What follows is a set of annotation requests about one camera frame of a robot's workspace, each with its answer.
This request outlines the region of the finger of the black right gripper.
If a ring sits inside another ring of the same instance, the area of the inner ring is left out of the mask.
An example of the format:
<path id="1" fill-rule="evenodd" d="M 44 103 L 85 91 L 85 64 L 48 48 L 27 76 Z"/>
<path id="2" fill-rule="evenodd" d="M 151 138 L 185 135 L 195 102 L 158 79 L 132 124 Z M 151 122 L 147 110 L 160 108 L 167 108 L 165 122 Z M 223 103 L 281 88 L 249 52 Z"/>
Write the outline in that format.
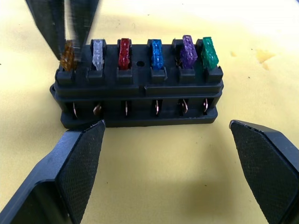
<path id="1" fill-rule="evenodd" d="M 81 61 L 82 49 L 89 36 L 99 2 L 99 0 L 69 1 L 75 63 Z"/>
<path id="2" fill-rule="evenodd" d="M 58 60 L 64 51 L 65 14 L 63 0 L 26 0 L 34 22 Z"/>

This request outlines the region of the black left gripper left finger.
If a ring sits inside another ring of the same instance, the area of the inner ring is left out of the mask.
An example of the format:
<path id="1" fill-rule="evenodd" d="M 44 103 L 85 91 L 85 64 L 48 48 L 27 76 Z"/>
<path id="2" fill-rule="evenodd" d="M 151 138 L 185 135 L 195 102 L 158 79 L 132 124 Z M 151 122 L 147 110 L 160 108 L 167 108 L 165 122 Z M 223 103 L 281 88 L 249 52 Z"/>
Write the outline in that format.
<path id="1" fill-rule="evenodd" d="M 66 131 L 0 213 L 2 224 L 79 224 L 93 189 L 106 124 Z"/>

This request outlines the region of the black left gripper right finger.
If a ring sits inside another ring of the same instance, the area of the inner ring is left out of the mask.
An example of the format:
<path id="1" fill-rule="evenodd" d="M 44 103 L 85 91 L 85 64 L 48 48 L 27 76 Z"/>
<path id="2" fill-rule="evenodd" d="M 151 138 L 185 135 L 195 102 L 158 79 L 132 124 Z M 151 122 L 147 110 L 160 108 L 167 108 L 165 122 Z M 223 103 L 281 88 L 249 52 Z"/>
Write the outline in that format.
<path id="1" fill-rule="evenodd" d="M 270 224 L 299 222 L 299 150 L 279 131 L 232 120 L 246 181 Z"/>

